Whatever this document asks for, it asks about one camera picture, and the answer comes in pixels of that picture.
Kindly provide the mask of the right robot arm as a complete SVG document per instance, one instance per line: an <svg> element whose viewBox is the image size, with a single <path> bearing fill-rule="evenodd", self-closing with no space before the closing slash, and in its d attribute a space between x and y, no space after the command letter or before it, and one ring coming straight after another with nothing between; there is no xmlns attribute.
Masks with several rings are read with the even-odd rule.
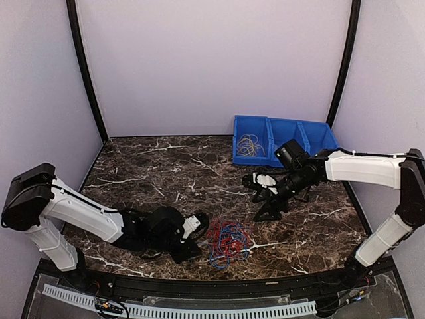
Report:
<svg viewBox="0 0 425 319"><path fill-rule="evenodd" d="M262 205L255 222L281 219L290 199L320 183L354 182L399 192L398 206L346 259L339 273L345 288L355 287L382 256L424 225L424 156L416 148L395 154L335 148L311 155L290 140L274 154L284 167L281 180L260 172L242 178L243 186L255 192L252 202Z"/></svg>

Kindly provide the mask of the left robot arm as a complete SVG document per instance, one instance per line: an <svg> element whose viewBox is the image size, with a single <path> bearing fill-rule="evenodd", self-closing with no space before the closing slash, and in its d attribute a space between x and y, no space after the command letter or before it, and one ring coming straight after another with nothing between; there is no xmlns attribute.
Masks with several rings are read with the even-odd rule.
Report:
<svg viewBox="0 0 425 319"><path fill-rule="evenodd" d="M119 249L169 253L175 263L200 255L197 240L209 227L205 213L185 217L166 206L152 213L103 206L67 186L49 163L14 177L1 213L1 226L25 233L80 290L89 289L94 276L82 266L84 256L62 236L53 219Z"/></svg>

